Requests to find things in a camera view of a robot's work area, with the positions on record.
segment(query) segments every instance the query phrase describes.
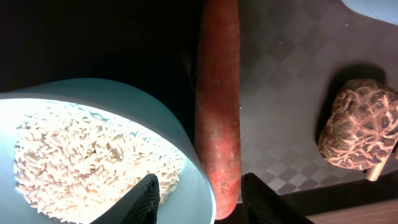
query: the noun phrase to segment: checkered surface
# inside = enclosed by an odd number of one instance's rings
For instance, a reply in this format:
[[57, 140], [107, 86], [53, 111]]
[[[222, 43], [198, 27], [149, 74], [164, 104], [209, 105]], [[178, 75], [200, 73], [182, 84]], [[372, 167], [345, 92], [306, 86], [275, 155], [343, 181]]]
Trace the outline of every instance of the checkered surface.
[[[242, 172], [278, 194], [351, 182], [313, 139], [329, 79], [357, 60], [382, 67], [398, 88], [398, 26], [338, 0], [240, 0]], [[384, 173], [398, 167], [390, 158]]]

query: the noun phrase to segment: rice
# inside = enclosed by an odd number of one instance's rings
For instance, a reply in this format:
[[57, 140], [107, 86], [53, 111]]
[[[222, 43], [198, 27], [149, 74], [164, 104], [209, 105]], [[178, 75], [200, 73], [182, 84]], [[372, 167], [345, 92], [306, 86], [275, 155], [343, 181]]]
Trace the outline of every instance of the rice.
[[132, 133], [122, 119], [68, 103], [26, 116], [15, 148], [16, 190], [37, 213], [91, 223], [154, 173], [163, 205], [179, 182], [182, 157], [160, 136]]

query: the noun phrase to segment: wooden surface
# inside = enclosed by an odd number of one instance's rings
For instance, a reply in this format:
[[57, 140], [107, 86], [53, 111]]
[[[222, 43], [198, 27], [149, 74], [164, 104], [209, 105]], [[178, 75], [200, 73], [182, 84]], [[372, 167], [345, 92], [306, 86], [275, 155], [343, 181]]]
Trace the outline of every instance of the wooden surface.
[[398, 223], [398, 199], [308, 217], [316, 224]]

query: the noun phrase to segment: white bowl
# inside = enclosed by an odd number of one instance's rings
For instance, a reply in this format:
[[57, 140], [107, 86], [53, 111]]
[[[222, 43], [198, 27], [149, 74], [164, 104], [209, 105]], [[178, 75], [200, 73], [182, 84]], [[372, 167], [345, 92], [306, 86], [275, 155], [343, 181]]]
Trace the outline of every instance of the white bowl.
[[159, 208], [158, 224], [204, 224], [215, 220], [215, 195], [192, 144], [176, 117], [147, 93], [122, 83], [94, 78], [65, 80], [0, 94], [0, 219], [3, 223], [53, 223], [30, 208], [15, 189], [12, 165], [17, 141], [16, 128], [23, 116], [46, 109], [46, 101], [66, 101], [89, 106], [90, 111], [115, 114], [161, 136], [185, 157], [180, 182]]

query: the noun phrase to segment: dark background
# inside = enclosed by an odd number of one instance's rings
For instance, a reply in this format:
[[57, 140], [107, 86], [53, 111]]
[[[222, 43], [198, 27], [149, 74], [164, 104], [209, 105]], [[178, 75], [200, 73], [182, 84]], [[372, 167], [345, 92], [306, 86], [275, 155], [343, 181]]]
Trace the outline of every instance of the dark background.
[[202, 1], [0, 1], [0, 91], [105, 78], [160, 100], [193, 140]]

